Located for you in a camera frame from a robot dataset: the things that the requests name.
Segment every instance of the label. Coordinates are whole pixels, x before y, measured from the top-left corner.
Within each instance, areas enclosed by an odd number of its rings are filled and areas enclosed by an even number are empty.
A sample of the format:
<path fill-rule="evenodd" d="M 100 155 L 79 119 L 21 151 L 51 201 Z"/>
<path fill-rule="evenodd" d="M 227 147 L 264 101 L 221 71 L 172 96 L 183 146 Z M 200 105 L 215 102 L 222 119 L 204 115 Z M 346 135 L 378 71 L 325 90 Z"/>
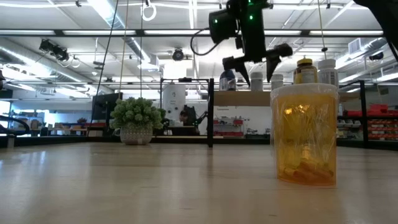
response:
<path fill-rule="evenodd" d="M 319 82 L 338 85 L 337 83 L 337 73 L 333 71 L 320 71 L 319 72 Z"/>
<path fill-rule="evenodd" d="M 301 70 L 301 83 L 315 83 L 314 69 Z"/>

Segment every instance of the computer monitor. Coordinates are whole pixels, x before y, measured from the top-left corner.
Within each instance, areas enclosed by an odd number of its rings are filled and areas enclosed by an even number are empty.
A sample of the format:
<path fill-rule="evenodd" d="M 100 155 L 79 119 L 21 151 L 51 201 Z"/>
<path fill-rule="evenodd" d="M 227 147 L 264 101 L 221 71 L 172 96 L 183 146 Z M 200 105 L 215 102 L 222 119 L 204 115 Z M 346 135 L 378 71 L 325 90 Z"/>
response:
<path fill-rule="evenodd" d="M 116 106 L 116 100 L 119 99 L 119 93 L 99 95 L 93 97 L 93 119 L 110 119 L 109 115 Z M 123 93 L 120 93 L 120 99 L 123 99 Z"/>

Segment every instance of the green plant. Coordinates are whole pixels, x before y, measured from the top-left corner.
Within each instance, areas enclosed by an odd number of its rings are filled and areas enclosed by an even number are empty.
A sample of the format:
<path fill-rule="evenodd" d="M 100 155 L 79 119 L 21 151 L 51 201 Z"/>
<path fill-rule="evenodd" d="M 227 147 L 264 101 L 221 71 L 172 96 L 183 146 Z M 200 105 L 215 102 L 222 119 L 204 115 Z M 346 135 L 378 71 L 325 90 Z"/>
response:
<path fill-rule="evenodd" d="M 160 117 L 164 119 L 166 117 L 166 110 L 162 108 L 158 108 L 157 110 L 160 112 Z"/>
<path fill-rule="evenodd" d="M 111 117 L 114 118 L 111 124 L 112 128 L 121 128 L 125 126 L 137 127 L 148 126 L 160 129 L 162 128 L 162 117 L 160 111 L 152 106 L 151 100 L 144 98 L 129 98 L 127 100 L 117 100 Z"/>

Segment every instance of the black pole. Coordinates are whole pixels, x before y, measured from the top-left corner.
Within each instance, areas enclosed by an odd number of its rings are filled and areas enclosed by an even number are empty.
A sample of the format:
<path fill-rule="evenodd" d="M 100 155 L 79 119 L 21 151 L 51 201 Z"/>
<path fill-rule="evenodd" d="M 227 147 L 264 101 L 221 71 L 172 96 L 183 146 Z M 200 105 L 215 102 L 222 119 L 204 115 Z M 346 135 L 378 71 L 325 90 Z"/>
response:
<path fill-rule="evenodd" d="M 160 108 L 162 109 L 163 78 L 160 78 Z"/>
<path fill-rule="evenodd" d="M 209 97 L 208 97 L 208 117 L 207 117 L 207 145 L 213 148 L 213 117 L 214 117 L 214 78 L 209 82 Z"/>
<path fill-rule="evenodd" d="M 365 81 L 360 80 L 359 85 L 361 87 L 359 94 L 361 96 L 363 146 L 364 148 L 367 148 L 369 143 L 369 136 L 368 136 L 368 113 L 366 111 Z"/>

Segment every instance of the potted plant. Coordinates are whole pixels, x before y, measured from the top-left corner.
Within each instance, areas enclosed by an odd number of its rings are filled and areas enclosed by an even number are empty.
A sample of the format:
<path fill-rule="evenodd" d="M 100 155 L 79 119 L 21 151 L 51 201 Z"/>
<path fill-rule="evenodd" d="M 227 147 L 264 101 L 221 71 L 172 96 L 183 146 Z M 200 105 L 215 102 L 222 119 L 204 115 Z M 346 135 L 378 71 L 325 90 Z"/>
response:
<path fill-rule="evenodd" d="M 124 144 L 148 144 L 153 129 L 162 128 L 159 110 L 151 100 L 129 98 L 118 100 L 111 112 L 113 128 L 120 128 L 120 139 Z"/>

